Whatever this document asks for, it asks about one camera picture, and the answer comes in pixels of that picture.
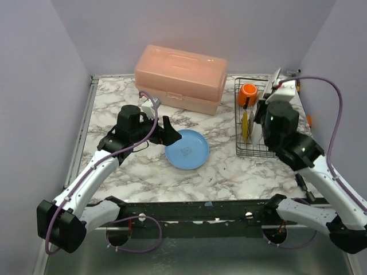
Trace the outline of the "light blue plate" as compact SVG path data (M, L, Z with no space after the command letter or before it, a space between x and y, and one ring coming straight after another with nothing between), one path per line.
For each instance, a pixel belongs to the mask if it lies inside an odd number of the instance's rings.
M182 170L199 168L209 157L209 143L199 132L192 129L181 129L178 133L181 139L165 148L167 160Z

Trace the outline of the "small yellow patterned plate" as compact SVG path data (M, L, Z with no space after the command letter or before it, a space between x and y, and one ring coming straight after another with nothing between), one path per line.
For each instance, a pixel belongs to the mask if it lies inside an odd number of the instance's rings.
M249 114L247 111L244 111L242 120L241 120L241 136L243 141L246 143L249 139Z

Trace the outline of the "large teal rimmed plate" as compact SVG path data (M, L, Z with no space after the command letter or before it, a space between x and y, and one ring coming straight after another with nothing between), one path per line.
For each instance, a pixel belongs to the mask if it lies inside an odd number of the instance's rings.
M250 142L253 146L259 145L263 134L261 125L255 122L255 113L252 111L248 119L248 133Z

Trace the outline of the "orange mug black handle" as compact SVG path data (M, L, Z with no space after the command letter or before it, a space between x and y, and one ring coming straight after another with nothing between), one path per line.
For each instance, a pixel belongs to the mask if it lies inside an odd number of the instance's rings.
M247 83L243 84L239 90L237 97L238 105L244 109L253 106L257 100L257 88L255 85Z

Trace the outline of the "teal Shi Hao Wei plate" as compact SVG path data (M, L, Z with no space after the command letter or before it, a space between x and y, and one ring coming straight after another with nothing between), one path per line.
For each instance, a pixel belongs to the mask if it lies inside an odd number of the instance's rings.
M261 95L261 99L267 99L271 93L272 93L272 89L273 89L273 85L274 85L274 82L278 79L279 75L280 75L280 72L281 72L281 69L282 68L279 68L277 69L269 78L267 84L266 84L266 87L264 88L264 91Z

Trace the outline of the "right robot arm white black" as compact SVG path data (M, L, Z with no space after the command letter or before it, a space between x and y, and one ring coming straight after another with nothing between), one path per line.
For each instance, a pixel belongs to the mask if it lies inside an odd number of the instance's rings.
M257 105L255 123L261 125L265 145L310 182L331 208L319 209L275 195L267 211L327 235L339 249L356 254L366 249L366 200L336 172L320 145L298 132L298 122L299 112L288 101Z

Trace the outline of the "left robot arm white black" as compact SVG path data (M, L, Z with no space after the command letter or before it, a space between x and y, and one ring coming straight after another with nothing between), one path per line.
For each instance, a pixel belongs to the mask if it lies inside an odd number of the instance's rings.
M99 142L80 175L54 200L43 200L37 206L38 236L65 252L75 252L88 233L117 220L121 206L116 199L105 199L93 207L87 205L135 146L146 141L170 146L181 137L168 116L159 126L157 117L149 118L136 105L122 106L116 125Z

